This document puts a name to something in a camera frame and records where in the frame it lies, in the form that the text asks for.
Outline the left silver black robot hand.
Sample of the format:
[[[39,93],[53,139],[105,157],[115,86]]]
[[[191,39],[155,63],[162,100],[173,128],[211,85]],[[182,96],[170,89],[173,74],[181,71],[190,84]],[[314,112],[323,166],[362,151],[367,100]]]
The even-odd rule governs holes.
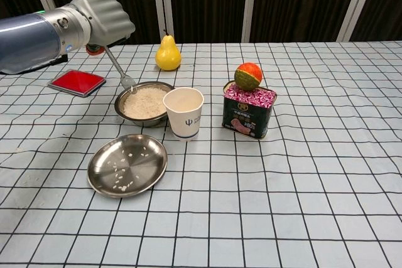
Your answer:
[[[135,25],[117,0],[72,0],[70,4],[82,13],[90,24],[90,38],[86,50],[98,55],[128,39]]]

